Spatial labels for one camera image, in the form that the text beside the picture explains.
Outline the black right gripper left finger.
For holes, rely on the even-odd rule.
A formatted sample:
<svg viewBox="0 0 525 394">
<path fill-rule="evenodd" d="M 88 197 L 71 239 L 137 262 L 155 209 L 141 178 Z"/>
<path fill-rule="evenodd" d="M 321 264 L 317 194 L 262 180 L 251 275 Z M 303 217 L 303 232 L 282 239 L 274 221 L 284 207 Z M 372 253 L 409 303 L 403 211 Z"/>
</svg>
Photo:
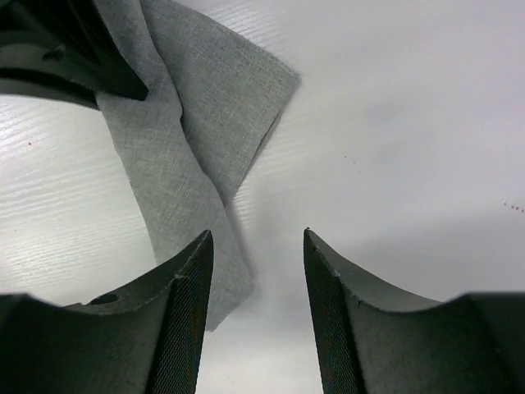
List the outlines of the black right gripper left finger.
<svg viewBox="0 0 525 394">
<path fill-rule="evenodd" d="M 213 270 L 213 238 L 86 305 L 1 298 L 4 393 L 192 393 Z"/>
</svg>

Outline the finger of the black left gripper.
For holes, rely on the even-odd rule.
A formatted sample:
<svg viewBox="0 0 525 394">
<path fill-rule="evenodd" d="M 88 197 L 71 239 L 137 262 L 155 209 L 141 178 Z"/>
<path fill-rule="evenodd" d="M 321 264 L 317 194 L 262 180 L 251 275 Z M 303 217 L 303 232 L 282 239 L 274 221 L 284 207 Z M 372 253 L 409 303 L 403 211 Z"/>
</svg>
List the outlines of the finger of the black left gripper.
<svg viewBox="0 0 525 394">
<path fill-rule="evenodd" d="M 26 80 L 1 79 L 1 94 L 28 96 L 49 99 L 65 103 L 74 103 L 83 107 L 99 110 L 94 94 L 77 85 L 49 86 Z"/>
<path fill-rule="evenodd" d="M 91 1 L 3 1 L 2 78 L 77 85 L 94 97 L 143 101 L 148 95 Z"/>
</svg>

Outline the grey cloth napkin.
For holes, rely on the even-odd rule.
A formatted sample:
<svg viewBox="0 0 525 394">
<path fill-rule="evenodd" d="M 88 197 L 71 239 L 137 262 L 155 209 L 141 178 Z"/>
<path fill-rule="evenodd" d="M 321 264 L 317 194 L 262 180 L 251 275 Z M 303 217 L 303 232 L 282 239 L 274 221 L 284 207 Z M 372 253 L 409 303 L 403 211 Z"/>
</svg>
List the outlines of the grey cloth napkin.
<svg viewBox="0 0 525 394">
<path fill-rule="evenodd" d="M 299 74 L 217 21 L 174 1 L 99 1 L 120 54 L 148 87 L 143 101 L 99 94 L 163 263 L 208 230 L 214 268 L 206 328 L 253 292 L 226 206 L 299 86 Z"/>
</svg>

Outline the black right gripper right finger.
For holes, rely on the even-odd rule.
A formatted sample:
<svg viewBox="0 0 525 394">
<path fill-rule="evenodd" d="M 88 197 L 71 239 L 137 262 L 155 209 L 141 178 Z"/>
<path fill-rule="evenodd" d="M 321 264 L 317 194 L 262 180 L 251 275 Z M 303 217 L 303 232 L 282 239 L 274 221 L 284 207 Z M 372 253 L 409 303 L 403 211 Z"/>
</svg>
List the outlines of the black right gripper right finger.
<svg viewBox="0 0 525 394">
<path fill-rule="evenodd" d="M 311 230 L 304 271 L 324 392 L 523 392 L 523 293 L 430 300 L 360 268 Z"/>
</svg>

